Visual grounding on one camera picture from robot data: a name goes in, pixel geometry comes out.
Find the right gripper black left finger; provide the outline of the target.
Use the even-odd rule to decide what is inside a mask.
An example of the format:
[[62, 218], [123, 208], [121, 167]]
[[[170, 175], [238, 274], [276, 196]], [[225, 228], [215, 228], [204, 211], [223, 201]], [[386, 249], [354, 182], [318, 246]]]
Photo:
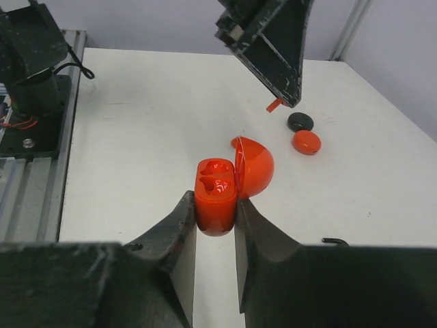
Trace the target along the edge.
[[2, 243], [2, 327], [191, 327], [194, 193], [135, 240]]

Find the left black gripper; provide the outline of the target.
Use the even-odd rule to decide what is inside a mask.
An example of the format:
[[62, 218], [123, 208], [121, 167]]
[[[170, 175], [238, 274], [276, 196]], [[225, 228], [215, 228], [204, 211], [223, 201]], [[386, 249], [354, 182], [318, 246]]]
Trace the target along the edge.
[[273, 1], [220, 1], [225, 11], [215, 34], [277, 98], [297, 105], [312, 1], [284, 1], [272, 16]]

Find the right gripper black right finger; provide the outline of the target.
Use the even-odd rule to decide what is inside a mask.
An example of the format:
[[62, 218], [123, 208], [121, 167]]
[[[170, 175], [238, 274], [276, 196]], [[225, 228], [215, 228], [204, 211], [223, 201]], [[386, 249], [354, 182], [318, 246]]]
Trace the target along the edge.
[[435, 327], [436, 250], [303, 245], [250, 200], [234, 226], [247, 327]]

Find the orange earbud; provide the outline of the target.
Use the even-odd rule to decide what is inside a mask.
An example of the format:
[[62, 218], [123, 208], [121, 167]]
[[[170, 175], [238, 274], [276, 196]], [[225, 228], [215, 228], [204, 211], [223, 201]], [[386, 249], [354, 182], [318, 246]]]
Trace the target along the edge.
[[275, 99], [272, 103], [270, 103], [266, 110], [267, 112], [271, 113], [273, 112], [277, 107], [281, 106], [283, 104], [283, 101], [280, 98]]

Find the black earbud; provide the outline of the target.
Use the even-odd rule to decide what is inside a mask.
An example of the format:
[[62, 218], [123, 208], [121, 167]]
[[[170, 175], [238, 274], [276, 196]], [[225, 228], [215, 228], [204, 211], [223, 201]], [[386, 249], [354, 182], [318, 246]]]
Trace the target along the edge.
[[346, 246], [346, 247], [348, 247], [349, 246], [349, 244], [345, 241], [345, 240], [343, 240], [343, 239], [340, 239], [340, 238], [323, 238], [322, 239], [322, 242], [324, 243], [324, 244], [329, 244], [329, 245], [334, 245], [334, 246]]

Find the orange charging case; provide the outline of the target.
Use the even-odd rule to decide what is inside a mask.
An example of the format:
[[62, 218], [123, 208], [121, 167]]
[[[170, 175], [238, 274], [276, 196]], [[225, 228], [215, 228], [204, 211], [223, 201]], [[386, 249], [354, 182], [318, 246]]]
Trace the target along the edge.
[[312, 131], [301, 130], [294, 134], [291, 143], [302, 154], [316, 154], [322, 147], [320, 138]]
[[238, 136], [232, 139], [234, 161], [204, 159], [195, 177], [195, 215], [197, 227], [207, 236], [223, 236], [236, 221], [237, 201], [258, 195], [274, 176], [271, 152], [255, 140]]

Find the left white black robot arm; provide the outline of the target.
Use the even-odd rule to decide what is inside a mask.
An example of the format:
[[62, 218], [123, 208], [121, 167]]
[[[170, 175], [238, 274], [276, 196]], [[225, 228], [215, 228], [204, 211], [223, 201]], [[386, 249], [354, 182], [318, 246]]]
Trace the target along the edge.
[[[224, 1], [216, 37], [274, 95], [268, 111], [301, 99], [302, 64], [311, 1]], [[37, 1], [1, 13], [1, 84], [10, 118], [1, 122], [1, 156], [55, 158], [72, 91], [62, 74], [94, 73], [67, 43], [48, 8]]]

